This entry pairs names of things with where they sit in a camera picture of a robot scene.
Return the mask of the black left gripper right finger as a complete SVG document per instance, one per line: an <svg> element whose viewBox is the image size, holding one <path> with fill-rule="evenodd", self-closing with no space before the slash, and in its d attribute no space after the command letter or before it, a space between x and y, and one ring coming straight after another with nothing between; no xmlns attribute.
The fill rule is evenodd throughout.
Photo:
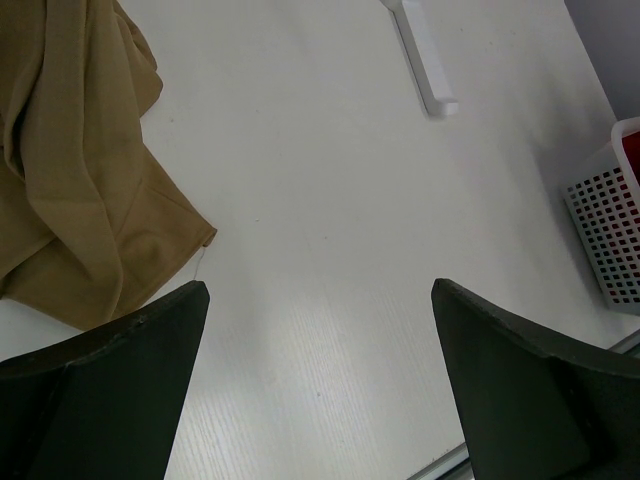
<svg viewBox="0 0 640 480"><path fill-rule="evenodd" d="M636 479L639 361L435 281L439 342L477 479Z"/></svg>

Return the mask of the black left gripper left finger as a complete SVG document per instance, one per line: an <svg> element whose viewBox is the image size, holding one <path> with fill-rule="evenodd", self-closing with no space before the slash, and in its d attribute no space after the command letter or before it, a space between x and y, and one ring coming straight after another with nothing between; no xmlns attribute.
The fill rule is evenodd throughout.
<svg viewBox="0 0 640 480"><path fill-rule="evenodd" d="M190 281L1 364L4 479L162 479L209 307Z"/></svg>

